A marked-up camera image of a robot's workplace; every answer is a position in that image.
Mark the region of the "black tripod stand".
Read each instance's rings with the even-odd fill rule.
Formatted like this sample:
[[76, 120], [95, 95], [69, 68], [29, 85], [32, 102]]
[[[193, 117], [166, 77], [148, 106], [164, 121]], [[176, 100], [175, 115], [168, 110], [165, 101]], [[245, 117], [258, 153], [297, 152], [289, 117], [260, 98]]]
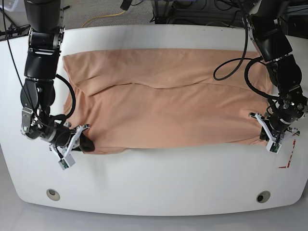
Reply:
[[1, 31], [0, 36], [3, 37], [0, 39], [1, 41], [4, 40], [7, 36], [7, 38], [12, 39], [12, 38], [18, 38], [22, 36], [28, 35], [30, 29], [30, 25], [23, 25], [23, 26], [18, 26], [14, 27], [13, 25], [10, 25], [9, 28], [6, 31]]

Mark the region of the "peach T-shirt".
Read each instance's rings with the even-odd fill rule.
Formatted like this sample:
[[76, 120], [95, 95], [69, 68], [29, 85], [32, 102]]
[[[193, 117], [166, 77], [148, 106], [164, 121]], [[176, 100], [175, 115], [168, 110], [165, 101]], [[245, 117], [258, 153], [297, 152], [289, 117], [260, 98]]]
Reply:
[[130, 49], [87, 51], [63, 57], [76, 95], [72, 126], [85, 132], [95, 154], [133, 148], [175, 148], [218, 143], [265, 145], [261, 125], [267, 100], [251, 91], [244, 65], [226, 80], [239, 51]]

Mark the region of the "clear plastic storage box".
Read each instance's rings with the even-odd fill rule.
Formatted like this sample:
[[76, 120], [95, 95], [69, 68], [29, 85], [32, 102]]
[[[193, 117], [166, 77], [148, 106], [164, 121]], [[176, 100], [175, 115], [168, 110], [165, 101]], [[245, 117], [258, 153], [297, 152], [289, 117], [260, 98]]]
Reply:
[[25, 4], [23, 0], [0, 0], [0, 8], [9, 12], [24, 12]]

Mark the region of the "red tape rectangle marking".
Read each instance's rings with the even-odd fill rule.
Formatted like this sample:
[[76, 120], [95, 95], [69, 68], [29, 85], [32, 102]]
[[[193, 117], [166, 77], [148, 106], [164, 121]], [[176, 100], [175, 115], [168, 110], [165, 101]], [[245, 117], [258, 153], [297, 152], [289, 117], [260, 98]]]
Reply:
[[287, 168], [290, 167], [291, 161], [292, 161], [292, 157], [293, 157], [293, 154], [294, 154], [294, 150], [295, 150], [295, 144], [296, 144], [296, 139], [293, 139], [293, 141], [292, 141], [292, 148], [291, 148], [291, 150], [289, 152], [290, 155], [289, 155], [289, 158], [288, 158], [288, 162], [287, 162], [286, 165], [279, 167], [279, 169], [287, 169]]

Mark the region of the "black equipment base on floor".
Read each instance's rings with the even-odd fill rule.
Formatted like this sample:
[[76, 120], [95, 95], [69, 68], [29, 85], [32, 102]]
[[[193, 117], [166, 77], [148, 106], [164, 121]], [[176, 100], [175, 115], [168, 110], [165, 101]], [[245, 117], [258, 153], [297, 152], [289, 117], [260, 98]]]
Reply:
[[218, 19], [218, 12], [206, 0], [152, 0], [150, 1], [156, 25], [205, 26]]

